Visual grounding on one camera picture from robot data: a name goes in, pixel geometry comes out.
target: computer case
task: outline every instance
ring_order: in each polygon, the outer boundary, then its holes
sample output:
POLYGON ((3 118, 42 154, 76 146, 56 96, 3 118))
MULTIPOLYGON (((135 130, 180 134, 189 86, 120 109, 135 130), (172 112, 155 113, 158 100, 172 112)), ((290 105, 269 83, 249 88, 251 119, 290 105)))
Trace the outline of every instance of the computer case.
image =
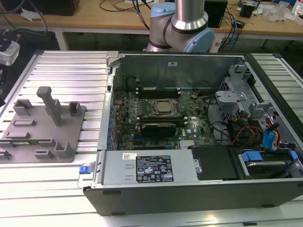
MULTIPOLYGON (((22 0, 0 0, 6 11, 15 9, 22 0)), ((80 0, 32 0, 35 6, 43 14, 60 16, 72 16, 77 10, 80 0)), ((26 10, 35 11, 29 2, 25 1, 23 7, 26 10)))

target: sticker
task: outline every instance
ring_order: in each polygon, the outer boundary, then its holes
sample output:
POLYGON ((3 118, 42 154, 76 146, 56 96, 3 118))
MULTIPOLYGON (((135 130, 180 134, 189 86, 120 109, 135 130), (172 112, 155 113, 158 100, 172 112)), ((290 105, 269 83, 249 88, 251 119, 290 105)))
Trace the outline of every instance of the sticker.
POLYGON ((167 66, 168 67, 176 67, 176 66, 178 66, 178 62, 176 62, 176 61, 168 62, 167 66))
POLYGON ((133 159, 135 160, 137 153, 123 153, 122 159, 133 159))
POLYGON ((170 155, 137 156, 136 170, 138 183, 174 181, 170 155))
POLYGON ((12 142, 12 145, 30 145, 29 142, 12 142))

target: wooden table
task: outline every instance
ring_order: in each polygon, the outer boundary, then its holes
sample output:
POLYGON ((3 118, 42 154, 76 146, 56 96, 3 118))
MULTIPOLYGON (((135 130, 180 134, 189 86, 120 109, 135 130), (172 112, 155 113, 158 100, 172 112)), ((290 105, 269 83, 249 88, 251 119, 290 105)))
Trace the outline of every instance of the wooden table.
MULTIPOLYGON (((49 30, 55 32, 61 50, 68 50, 64 32, 89 33, 119 33, 119 34, 148 34, 135 12, 107 12, 99 7, 101 0, 80 0, 80 6, 72 17, 45 15, 49 30)), ((106 0, 102 7, 115 10, 112 3, 116 0, 106 0)), ((229 0, 228 7, 237 0, 229 0)), ((129 8, 132 4, 120 3, 119 7, 129 8)), ((239 11, 230 9, 236 19, 246 23, 241 36, 255 39, 303 40, 303 26, 291 20, 267 22, 262 15, 252 15, 251 18, 239 17, 239 11)), ((150 11, 146 6, 140 7, 146 23, 150 23, 150 11)), ((43 30, 41 21, 27 21, 20 15, 7 15, 16 27, 43 30)), ((0 28, 11 28, 7 21, 0 17, 0 28)), ((224 19, 220 28, 214 28, 216 40, 212 52, 216 52, 221 40, 229 33, 231 25, 224 19)))

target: white plastic bag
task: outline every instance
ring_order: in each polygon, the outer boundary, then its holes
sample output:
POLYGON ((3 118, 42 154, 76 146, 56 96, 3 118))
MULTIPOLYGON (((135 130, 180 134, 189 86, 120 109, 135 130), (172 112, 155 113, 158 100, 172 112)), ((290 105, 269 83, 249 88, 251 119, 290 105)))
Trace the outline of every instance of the white plastic bag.
POLYGON ((289 3, 280 1, 273 9, 265 11, 264 17, 268 22, 277 21, 277 20, 285 20, 286 14, 290 11, 287 7, 289 3))
POLYGON ((303 15, 303 0, 297 0, 294 7, 293 13, 295 16, 303 15))

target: blue latch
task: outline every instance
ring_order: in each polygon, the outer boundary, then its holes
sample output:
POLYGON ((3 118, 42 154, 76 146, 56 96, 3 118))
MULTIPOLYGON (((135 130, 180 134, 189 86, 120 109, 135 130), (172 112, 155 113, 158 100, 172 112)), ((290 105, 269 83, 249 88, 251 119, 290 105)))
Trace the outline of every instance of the blue latch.
POLYGON ((259 151, 245 151, 242 158, 244 162, 263 161, 259 151))
POLYGON ((291 154, 291 156, 293 157, 294 160, 296 160, 296 159, 299 158, 298 155, 297 155, 297 153, 296 153, 294 150, 292 150, 292 151, 290 152, 290 154, 291 154))
POLYGON ((90 166, 80 166, 79 174, 90 174, 91 167, 90 166))

